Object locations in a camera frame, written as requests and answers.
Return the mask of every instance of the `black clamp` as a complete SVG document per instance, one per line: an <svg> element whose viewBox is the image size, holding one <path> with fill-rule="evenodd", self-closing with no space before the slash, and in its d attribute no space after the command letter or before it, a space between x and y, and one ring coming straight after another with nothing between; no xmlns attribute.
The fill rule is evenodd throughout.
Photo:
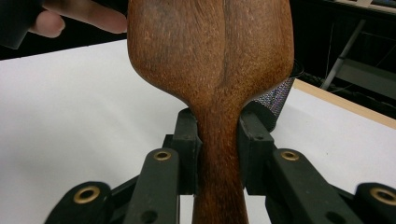
<svg viewBox="0 0 396 224"><path fill-rule="evenodd" d="M396 223L396 189L364 183L352 195L330 185L302 153L277 149L252 111L244 109L237 132L241 179L249 195L266 196L272 223ZM178 223L179 195L197 191L201 145L193 114L180 111L175 133L147 155L139 176L113 190L98 182L71 189L46 224Z"/></svg>

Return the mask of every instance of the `brown wood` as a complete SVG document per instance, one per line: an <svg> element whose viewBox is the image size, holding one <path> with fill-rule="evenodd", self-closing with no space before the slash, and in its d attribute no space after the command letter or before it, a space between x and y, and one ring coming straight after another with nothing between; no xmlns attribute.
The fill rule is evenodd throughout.
<svg viewBox="0 0 396 224"><path fill-rule="evenodd" d="M248 223L236 124L293 62L288 0L130 0L135 71L185 102L204 142L193 223Z"/></svg>

